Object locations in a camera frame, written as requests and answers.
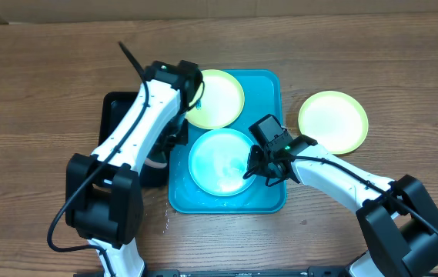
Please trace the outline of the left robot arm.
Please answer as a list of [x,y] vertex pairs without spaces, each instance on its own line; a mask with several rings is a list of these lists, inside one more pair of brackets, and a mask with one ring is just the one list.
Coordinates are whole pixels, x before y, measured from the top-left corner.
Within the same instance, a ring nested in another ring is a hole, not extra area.
[[187,142],[185,114],[202,84],[197,64],[155,61],[134,67],[142,78],[129,110],[91,155],[75,154],[66,168],[65,204],[60,216],[94,249],[103,276],[141,276],[145,263],[135,235],[142,222],[140,173],[156,154]]

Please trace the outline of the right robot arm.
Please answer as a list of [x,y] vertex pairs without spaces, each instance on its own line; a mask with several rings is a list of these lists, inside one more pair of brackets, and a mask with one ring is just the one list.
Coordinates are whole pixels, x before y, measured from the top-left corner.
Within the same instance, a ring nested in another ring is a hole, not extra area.
[[311,186],[353,212],[367,250],[342,276],[435,276],[438,208],[423,183],[374,175],[328,153],[305,135],[254,136],[246,177],[267,186],[291,179]]

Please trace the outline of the light blue plate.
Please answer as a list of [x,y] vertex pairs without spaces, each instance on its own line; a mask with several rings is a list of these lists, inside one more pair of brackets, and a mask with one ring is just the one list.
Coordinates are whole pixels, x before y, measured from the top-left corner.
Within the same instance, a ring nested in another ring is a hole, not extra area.
[[189,153],[192,180],[204,192],[218,197],[238,195],[255,181],[244,179],[252,140],[244,133],[220,128],[201,135]]

